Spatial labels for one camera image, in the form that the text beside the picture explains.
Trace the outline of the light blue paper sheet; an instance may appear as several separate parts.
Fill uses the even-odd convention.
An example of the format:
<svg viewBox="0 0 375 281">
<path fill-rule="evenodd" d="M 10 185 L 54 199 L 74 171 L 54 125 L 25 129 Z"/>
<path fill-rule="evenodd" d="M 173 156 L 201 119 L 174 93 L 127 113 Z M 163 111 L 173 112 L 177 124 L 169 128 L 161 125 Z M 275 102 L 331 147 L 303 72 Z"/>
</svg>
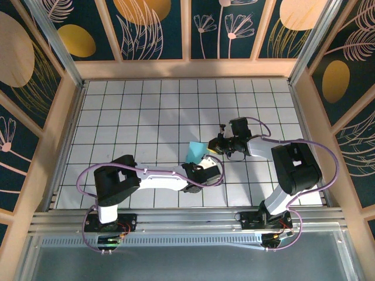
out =
<svg viewBox="0 0 375 281">
<path fill-rule="evenodd" d="M 186 163 L 199 164 L 202 157 L 207 153 L 207 144 L 201 142 L 190 142 L 188 153 L 186 156 Z"/>
</svg>

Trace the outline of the white grid mat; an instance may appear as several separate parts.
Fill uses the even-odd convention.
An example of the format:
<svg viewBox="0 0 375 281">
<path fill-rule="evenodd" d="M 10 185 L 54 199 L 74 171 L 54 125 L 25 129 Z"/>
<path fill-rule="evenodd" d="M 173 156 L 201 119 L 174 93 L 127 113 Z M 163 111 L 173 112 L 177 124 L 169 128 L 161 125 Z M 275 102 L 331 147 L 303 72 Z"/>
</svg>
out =
<svg viewBox="0 0 375 281">
<path fill-rule="evenodd" d="M 56 209 L 94 204 L 75 187 L 85 168 L 126 154 L 150 166 L 181 165 L 190 142 L 207 143 L 237 117 L 260 119 L 274 139 L 303 138 L 284 79 L 90 81 L 78 113 Z M 221 186 L 197 194 L 140 190 L 119 208 L 256 206 L 275 190 L 273 162 L 241 153 L 225 158 Z"/>
</svg>

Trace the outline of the grey frosted panel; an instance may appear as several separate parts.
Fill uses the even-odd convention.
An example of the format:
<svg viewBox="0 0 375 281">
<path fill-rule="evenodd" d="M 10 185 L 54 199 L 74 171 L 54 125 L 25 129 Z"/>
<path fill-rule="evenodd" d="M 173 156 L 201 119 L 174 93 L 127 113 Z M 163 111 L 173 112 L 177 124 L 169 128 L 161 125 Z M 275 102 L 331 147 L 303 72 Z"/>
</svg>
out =
<svg viewBox="0 0 375 281">
<path fill-rule="evenodd" d="M 37 236 L 25 245 L 17 281 L 365 281 L 338 231 L 302 234 L 291 247 L 131 246 L 101 255 L 74 236 Z"/>
</svg>

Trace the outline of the small controller board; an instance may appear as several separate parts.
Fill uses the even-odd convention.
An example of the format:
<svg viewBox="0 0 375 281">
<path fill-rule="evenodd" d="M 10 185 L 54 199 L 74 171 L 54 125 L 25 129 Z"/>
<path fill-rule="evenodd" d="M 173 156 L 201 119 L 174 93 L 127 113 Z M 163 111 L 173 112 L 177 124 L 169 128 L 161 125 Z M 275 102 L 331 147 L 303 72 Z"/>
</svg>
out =
<svg viewBox="0 0 375 281">
<path fill-rule="evenodd" d="M 119 245 L 124 236 L 123 234 L 119 235 L 100 235 L 97 239 L 97 244 L 103 247 L 115 247 Z"/>
<path fill-rule="evenodd" d="M 268 233 L 268 234 L 262 234 L 261 239 L 262 239 L 263 244 L 271 244 L 271 243 L 279 244 L 282 239 L 285 239 L 291 236 L 293 236 L 292 232 L 283 232 L 281 234 Z"/>
</svg>

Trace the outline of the aluminium mounting rail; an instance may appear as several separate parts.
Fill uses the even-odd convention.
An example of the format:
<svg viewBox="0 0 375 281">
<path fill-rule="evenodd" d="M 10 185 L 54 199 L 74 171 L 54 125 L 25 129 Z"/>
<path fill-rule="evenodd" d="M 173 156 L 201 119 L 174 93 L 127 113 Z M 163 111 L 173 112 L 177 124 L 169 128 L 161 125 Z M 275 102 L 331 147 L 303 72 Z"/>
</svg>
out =
<svg viewBox="0 0 375 281">
<path fill-rule="evenodd" d="M 122 209 L 119 214 L 136 214 L 132 235 L 229 234 L 242 233 L 238 213 L 251 207 Z M 28 235 L 75 235 L 81 232 L 85 210 L 54 209 L 35 213 Z M 346 231 L 341 208 L 296 206 L 291 208 L 294 233 L 299 230 Z"/>
</svg>

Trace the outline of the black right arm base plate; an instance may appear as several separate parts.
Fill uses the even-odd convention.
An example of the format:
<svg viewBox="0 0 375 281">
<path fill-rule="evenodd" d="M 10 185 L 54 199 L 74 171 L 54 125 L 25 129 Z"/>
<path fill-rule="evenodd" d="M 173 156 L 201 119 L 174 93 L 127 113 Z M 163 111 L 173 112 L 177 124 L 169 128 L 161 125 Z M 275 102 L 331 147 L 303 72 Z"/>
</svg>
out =
<svg viewBox="0 0 375 281">
<path fill-rule="evenodd" d="M 240 212 L 239 222 L 244 229 L 284 229 L 293 228 L 292 218 L 289 211 L 278 215 L 270 215 L 266 211 L 244 211 Z"/>
</svg>

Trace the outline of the aluminium side rail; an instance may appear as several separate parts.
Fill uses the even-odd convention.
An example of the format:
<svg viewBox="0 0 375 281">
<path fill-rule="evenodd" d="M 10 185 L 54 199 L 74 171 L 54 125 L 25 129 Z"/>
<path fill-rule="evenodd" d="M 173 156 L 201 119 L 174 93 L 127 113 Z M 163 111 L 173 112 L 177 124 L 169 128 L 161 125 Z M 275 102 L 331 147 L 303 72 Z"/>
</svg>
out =
<svg viewBox="0 0 375 281">
<path fill-rule="evenodd" d="M 62 86 L 62 93 L 54 101 L 48 126 L 51 136 L 56 137 L 56 144 L 53 147 L 54 150 L 50 153 L 53 160 L 47 165 L 50 169 L 50 175 L 43 198 L 38 206 L 39 211 L 49 211 L 52 207 L 54 194 L 60 190 L 86 89 L 86 81 L 83 81 L 82 85 L 75 85 L 72 90 Z"/>
<path fill-rule="evenodd" d="M 297 115 L 297 118 L 298 118 L 298 121 L 299 121 L 299 124 L 300 124 L 300 127 L 301 127 L 302 139 L 305 139 L 305 140 L 308 140 L 308 141 L 314 141 L 314 139 L 311 135 L 311 132 L 308 128 L 306 115 L 303 111 L 302 104 L 299 100 L 296 88 L 291 83 L 288 84 L 288 87 L 289 87 L 289 91 L 291 93 L 292 101 L 294 103 L 296 115 Z M 316 161 L 317 161 L 318 164 L 319 164 L 319 159 L 318 159 L 318 154 L 317 154 L 316 150 L 321 150 L 323 153 L 328 154 L 328 152 L 326 152 L 326 150 L 324 150 L 322 148 L 316 147 L 314 145 L 310 145 L 310 147 L 311 147 L 313 155 L 316 157 Z M 302 204 L 302 203 L 305 203 L 306 201 L 309 201 L 308 206 L 319 206 L 318 204 L 312 204 L 311 203 L 312 196 L 316 197 L 317 194 L 319 194 L 319 200 L 320 200 L 320 203 L 321 203 L 322 207 L 327 207 L 327 208 L 332 207 L 333 206 L 332 205 L 332 199 L 330 197 L 329 192 L 327 190 L 317 191 L 317 189 L 322 187 L 325 183 L 326 183 L 325 177 L 323 176 L 322 181 L 319 182 L 316 187 L 310 189 L 310 191 L 312 191 L 310 194 L 300 196 L 298 198 L 299 202 Z"/>
</svg>

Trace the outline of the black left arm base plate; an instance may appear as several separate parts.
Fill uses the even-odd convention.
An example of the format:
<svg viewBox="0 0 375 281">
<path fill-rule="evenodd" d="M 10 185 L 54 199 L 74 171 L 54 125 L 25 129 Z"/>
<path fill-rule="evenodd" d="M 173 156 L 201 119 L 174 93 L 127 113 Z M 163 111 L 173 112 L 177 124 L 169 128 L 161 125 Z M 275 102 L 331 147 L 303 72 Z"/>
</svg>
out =
<svg viewBox="0 0 375 281">
<path fill-rule="evenodd" d="M 118 214 L 118 218 L 106 224 L 102 224 L 97 214 L 89 214 L 84 223 L 85 232 L 134 232 L 137 226 L 136 214 Z"/>
</svg>

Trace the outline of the aluminium corner post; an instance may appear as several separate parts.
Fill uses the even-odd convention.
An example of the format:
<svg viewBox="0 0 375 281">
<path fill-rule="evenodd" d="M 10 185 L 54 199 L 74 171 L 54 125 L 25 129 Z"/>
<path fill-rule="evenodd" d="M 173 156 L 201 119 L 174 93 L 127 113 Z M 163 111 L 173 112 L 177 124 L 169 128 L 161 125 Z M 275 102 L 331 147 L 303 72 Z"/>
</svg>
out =
<svg viewBox="0 0 375 281">
<path fill-rule="evenodd" d="M 47 38 L 76 86 L 83 87 L 83 79 L 57 32 L 55 23 L 63 23 L 74 10 L 73 0 L 23 0 L 37 25 Z"/>
<path fill-rule="evenodd" d="M 328 0 L 325 4 L 322 13 L 319 15 L 314 28 L 310 32 L 301 52 L 299 53 L 296 65 L 292 69 L 288 78 L 289 86 L 293 87 L 300 78 L 314 51 L 317 49 L 329 27 L 332 25 L 343 1 L 344 0 Z"/>
</svg>

